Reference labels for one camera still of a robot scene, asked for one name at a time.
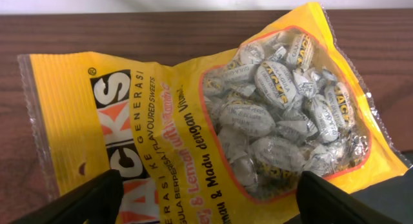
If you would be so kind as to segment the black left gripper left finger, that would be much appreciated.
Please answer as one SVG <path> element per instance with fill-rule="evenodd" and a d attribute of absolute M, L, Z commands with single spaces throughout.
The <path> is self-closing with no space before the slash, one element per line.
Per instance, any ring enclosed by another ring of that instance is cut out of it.
<path fill-rule="evenodd" d="M 110 169 L 12 224 L 114 224 L 123 193 L 120 172 Z"/>

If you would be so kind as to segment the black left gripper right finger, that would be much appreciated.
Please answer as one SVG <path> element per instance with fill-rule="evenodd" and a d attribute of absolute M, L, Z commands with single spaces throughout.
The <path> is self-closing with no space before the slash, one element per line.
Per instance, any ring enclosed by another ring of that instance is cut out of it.
<path fill-rule="evenodd" d="M 304 224 L 399 223 L 310 171 L 301 174 L 297 184 L 296 201 Z"/>

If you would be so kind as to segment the yellow Hacks candy bag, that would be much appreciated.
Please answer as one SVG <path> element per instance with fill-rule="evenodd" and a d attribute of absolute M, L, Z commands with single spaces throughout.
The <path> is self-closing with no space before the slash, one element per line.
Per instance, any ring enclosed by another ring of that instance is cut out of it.
<path fill-rule="evenodd" d="M 118 170 L 116 223 L 284 223 L 304 171 L 353 193 L 412 168 L 317 2 L 176 66 L 17 60 L 52 201 Z"/>

